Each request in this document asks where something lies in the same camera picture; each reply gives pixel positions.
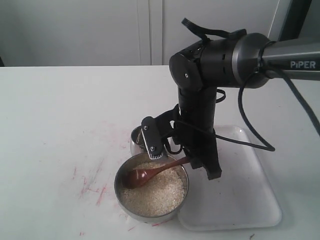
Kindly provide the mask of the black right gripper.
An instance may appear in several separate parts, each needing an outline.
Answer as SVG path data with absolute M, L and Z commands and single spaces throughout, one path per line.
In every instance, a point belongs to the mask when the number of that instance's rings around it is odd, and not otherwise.
M 202 107 L 185 110 L 176 105 L 155 118 L 161 142 L 167 152 L 177 155 L 183 151 L 191 158 L 192 169 L 204 167 L 208 180 L 218 179 L 222 175 L 213 115 L 214 110 L 211 108 L 209 111 Z

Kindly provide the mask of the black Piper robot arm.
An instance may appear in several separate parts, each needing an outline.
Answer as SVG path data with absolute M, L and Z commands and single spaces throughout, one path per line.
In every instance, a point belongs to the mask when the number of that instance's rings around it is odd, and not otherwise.
M 260 33 L 229 33 L 219 40 L 201 34 L 200 41 L 170 58 L 170 74 L 178 87 L 178 104 L 142 123 L 143 138 L 152 159 L 170 150 L 173 138 L 191 161 L 193 169 L 204 168 L 209 180 L 222 175 L 214 130 L 217 94 L 237 88 L 238 108 L 250 131 L 257 131 L 243 108 L 244 89 L 257 89 L 273 78 L 283 79 L 307 113 L 316 130 L 320 122 L 293 84 L 293 79 L 320 78 L 320 44 L 310 39 L 272 41 Z

